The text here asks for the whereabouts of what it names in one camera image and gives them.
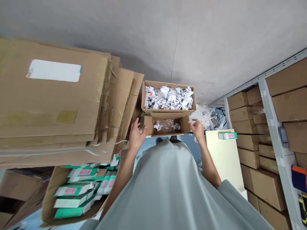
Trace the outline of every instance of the black shoe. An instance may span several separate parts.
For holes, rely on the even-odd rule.
[[[156,139],[156,145],[160,144],[163,141],[163,139],[161,137],[158,137]]]

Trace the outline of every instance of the hand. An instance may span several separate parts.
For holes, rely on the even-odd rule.
[[[143,144],[146,132],[147,132],[147,126],[144,127],[143,132],[141,133],[139,130],[139,126],[141,123],[138,123],[138,118],[131,124],[130,129],[130,135],[129,135],[129,141],[130,141],[130,148],[134,149],[136,151],[139,151],[141,145]]]
[[[198,119],[192,119],[193,121],[196,121],[194,124],[192,124],[191,122],[189,122],[191,130],[194,134],[194,136],[196,137],[197,141],[205,141],[205,137],[204,137],[204,126],[202,125],[202,123],[198,120]]]

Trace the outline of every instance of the grey garment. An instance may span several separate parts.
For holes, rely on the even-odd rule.
[[[188,147],[168,140],[143,153],[100,229],[273,230],[229,181],[216,190]]]

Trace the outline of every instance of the metal shelving unit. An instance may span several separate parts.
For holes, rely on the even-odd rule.
[[[293,65],[294,63],[301,61],[304,58],[307,58],[307,49],[283,61],[277,66],[255,77],[254,79],[250,80],[244,85],[238,87],[237,89],[229,92],[228,94],[224,95],[223,97],[215,100],[214,102],[208,105],[208,106],[214,106],[215,104],[223,100],[225,106],[226,119],[227,119],[227,128],[228,129],[232,128],[227,99],[233,96],[234,94],[251,87],[252,85],[256,84],[259,85],[263,107],[269,125],[269,131],[272,139],[273,149],[278,163],[278,171],[281,179],[281,184],[285,194],[286,204],[293,230],[307,230],[307,228],[303,225],[301,220],[301,214],[298,203],[299,191],[292,186],[291,166],[297,164],[294,152],[289,151],[288,148],[284,148],[281,144],[278,127],[282,127],[282,123],[280,123],[277,119],[275,108],[272,102],[272,97],[270,95],[269,88],[265,79]]]

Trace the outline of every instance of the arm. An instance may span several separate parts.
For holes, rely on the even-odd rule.
[[[210,184],[212,184],[216,189],[218,189],[222,181],[213,163],[212,157],[206,144],[206,140],[204,137],[204,126],[200,123],[199,120],[192,120],[196,121],[194,124],[190,122],[189,124],[201,148],[203,176],[210,182]]]
[[[135,160],[135,157],[141,145],[143,144],[145,140],[146,131],[147,131],[147,127],[145,126],[143,132],[141,133],[138,129],[140,124],[141,123],[138,123],[138,118],[137,118],[135,122],[132,123],[131,125],[131,130],[130,130],[130,135],[129,135],[130,144],[129,144],[127,155],[125,157],[125,161],[123,165],[121,165],[121,169],[118,171],[115,183],[113,185],[111,193],[108,196],[106,205],[103,208],[103,211],[102,211],[102,214],[99,220],[102,220],[102,218],[105,216],[107,211],[110,209],[115,199],[118,197],[118,195],[121,193],[123,188],[132,178],[134,160]]]

